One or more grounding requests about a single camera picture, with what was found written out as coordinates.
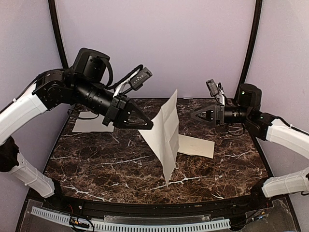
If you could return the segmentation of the cream paper envelope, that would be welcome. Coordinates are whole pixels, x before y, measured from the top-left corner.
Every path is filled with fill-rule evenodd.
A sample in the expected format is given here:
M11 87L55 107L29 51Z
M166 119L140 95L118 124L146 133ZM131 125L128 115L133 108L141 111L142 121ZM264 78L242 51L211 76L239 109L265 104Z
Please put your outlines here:
M179 153L212 159L215 142L179 134Z

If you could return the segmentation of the white letter sheet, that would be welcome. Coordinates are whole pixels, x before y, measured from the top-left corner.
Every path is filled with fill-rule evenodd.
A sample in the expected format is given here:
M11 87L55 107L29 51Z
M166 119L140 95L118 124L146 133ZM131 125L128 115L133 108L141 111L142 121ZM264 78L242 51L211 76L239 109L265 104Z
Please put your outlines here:
M162 164L166 184L176 167L176 157L179 150L179 118L177 113L177 96L173 95L164 103L157 115L152 119L151 130L139 130L143 139L152 149Z

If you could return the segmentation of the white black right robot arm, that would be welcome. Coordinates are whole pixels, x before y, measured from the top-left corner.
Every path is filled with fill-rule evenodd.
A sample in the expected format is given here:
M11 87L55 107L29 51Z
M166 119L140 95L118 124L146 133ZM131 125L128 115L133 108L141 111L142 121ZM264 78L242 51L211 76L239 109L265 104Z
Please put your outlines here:
M209 127L227 126L240 123L253 137L286 147L305 158L309 157L309 134L287 123L282 117L260 111L262 91L252 84L241 84L235 105L229 105L221 84L212 79L206 82L210 95L216 104L199 108L191 114L193 119ZM278 195L309 193L309 170L268 177L259 180L251 189L246 205L256 210L265 202L265 198Z

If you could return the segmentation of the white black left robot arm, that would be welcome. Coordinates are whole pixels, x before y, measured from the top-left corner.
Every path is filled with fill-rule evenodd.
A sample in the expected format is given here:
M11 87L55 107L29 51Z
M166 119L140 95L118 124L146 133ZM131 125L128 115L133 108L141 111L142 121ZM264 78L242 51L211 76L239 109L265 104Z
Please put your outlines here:
M113 82L110 57L82 48L70 68L39 74L0 113L0 170L32 188L58 211L68 207L58 181L33 167L21 154L12 135L35 117L60 104L80 104L97 115L103 125L119 129L150 130L151 119L127 96L142 87L152 73L143 65Z

